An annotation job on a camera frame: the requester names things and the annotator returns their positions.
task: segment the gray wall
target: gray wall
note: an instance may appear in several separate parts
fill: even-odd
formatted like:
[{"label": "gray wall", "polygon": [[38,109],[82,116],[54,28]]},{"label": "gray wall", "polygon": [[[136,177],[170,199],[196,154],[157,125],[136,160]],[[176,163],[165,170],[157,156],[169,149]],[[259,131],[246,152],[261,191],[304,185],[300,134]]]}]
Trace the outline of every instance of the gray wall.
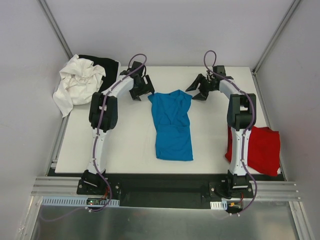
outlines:
[{"label": "gray wall", "polygon": [[289,180],[299,183],[320,239],[320,1],[304,0],[257,75],[271,125],[280,131]]},{"label": "gray wall", "polygon": [[253,68],[293,0],[47,0],[73,54],[152,66]]},{"label": "gray wall", "polygon": [[14,239],[61,114],[52,94],[67,61],[36,0],[0,3],[0,239]]}]

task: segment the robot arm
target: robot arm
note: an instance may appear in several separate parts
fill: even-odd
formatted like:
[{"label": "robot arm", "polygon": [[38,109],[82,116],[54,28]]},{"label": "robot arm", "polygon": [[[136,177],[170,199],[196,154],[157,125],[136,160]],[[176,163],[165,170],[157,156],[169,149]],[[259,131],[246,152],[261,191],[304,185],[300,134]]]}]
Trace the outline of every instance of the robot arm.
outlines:
[{"label": "robot arm", "polygon": [[[214,192],[221,197],[230,199],[233,195],[233,192],[238,190],[243,191],[251,188],[249,176],[243,168],[242,162],[246,167],[248,166],[248,147],[251,128],[249,128],[246,132],[245,129],[250,125],[253,112],[250,108],[250,103],[247,97],[239,92],[239,89],[232,84],[232,82],[234,83],[234,79],[231,76],[226,76],[224,66],[213,67],[213,72],[229,79],[229,81],[219,76],[215,76],[207,71],[206,76],[199,74],[186,91],[188,92],[195,90],[199,86],[198,89],[200,93],[192,98],[194,100],[205,101],[208,98],[209,92],[211,91],[220,91],[229,99],[227,125],[231,128],[232,133],[232,158],[226,181],[216,186]],[[252,100],[255,111],[256,95],[251,93],[248,94],[248,96]]]},{"label": "robot arm", "polygon": [[[101,98],[103,99],[105,94],[109,93],[106,101],[106,108],[109,108],[109,110],[106,110],[106,115],[109,118],[106,119],[106,122],[112,122],[112,124],[107,124],[108,126],[100,126],[102,127],[102,131],[99,131],[99,134],[97,135],[97,126],[91,124],[93,127],[92,129],[92,148],[94,149],[95,146],[95,162],[96,166],[100,173],[103,173],[106,170],[107,165],[107,146],[109,142],[109,137],[112,129],[116,126],[117,120],[118,120],[118,99],[121,98],[125,93],[129,92],[134,87],[134,79],[131,77],[127,77],[125,80],[120,82],[121,79],[124,78],[124,75],[120,75],[117,81],[110,86],[108,89],[104,90],[102,93],[98,94],[97,96],[92,96],[92,98]],[[91,104],[91,109],[99,108],[101,111],[100,105],[96,105],[96,103],[93,101],[93,104]],[[89,173],[96,174],[96,168],[93,163],[93,159],[90,160],[87,169]]]},{"label": "robot arm", "polygon": [[[143,75],[142,63],[134,61],[132,67],[120,74],[116,82],[103,92],[95,92],[92,95],[89,121],[92,127],[92,153],[87,169],[82,174],[79,181],[77,194],[97,194],[103,195],[106,191],[105,181],[98,175],[98,171],[103,174],[106,170],[109,143],[112,129],[115,128],[118,121],[118,98],[122,97],[128,91],[133,100],[141,101],[139,96],[147,93],[155,93],[155,89],[148,75]],[[122,80],[128,73],[141,67],[130,77]]]}]

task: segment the white cloth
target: white cloth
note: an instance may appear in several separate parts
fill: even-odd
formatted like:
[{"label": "white cloth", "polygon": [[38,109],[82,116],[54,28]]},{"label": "white cloth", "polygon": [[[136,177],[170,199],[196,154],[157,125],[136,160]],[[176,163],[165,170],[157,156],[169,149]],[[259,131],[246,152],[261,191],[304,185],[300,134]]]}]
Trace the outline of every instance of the white cloth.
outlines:
[{"label": "white cloth", "polygon": [[53,94],[53,100],[63,118],[74,105],[89,103],[92,95],[101,87],[101,78],[106,76],[106,71],[102,66],[93,64],[93,61],[79,58],[76,54],[60,71],[61,82]]}]

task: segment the folded red cloth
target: folded red cloth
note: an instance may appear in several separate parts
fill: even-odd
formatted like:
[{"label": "folded red cloth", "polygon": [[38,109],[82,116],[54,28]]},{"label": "folded red cloth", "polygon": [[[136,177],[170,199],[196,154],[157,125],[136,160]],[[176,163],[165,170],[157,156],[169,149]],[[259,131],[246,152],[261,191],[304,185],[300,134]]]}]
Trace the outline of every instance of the folded red cloth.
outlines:
[{"label": "folded red cloth", "polygon": [[[253,127],[249,139],[248,166],[261,174],[277,176],[280,167],[280,136],[269,127]],[[228,127],[228,147],[225,154],[231,162],[232,133]]]}]

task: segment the white table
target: white table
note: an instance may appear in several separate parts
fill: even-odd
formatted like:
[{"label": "white table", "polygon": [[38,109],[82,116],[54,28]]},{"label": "white table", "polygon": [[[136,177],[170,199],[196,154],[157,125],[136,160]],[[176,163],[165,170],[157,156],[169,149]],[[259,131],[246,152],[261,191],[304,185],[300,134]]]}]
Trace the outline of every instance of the white table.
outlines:
[{"label": "white table", "polygon": [[[266,121],[248,67],[226,67],[228,76],[256,99],[256,127]],[[204,67],[148,66],[154,89],[159,93],[185,90]],[[118,100],[118,122],[110,136],[106,164],[107,173],[128,174],[226,174],[227,110],[229,100],[219,91],[210,92],[206,101],[192,100],[188,111],[193,161],[168,161],[156,158],[156,129],[151,114],[151,102],[146,95],[133,101],[128,92]],[[56,173],[82,173],[92,156],[92,128],[89,122],[90,104],[74,106],[70,113]],[[253,174],[257,171],[249,168]]]}]

